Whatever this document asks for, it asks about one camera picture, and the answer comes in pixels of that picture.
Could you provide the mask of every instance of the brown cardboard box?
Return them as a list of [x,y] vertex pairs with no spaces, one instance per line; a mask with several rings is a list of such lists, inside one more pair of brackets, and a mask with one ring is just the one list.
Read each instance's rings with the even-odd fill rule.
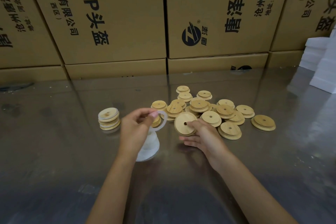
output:
[[36,1],[0,3],[0,68],[61,65]]
[[163,0],[37,0],[65,64],[166,57]]
[[336,0],[286,0],[271,51],[303,50],[307,38],[329,36]]
[[167,0],[171,59],[270,50],[284,0]]
[[264,68],[268,53],[168,59],[169,74]]
[[67,80],[62,66],[0,69],[0,83]]
[[72,80],[166,74],[166,59],[65,65]]
[[266,68],[298,66],[303,51],[269,52]]

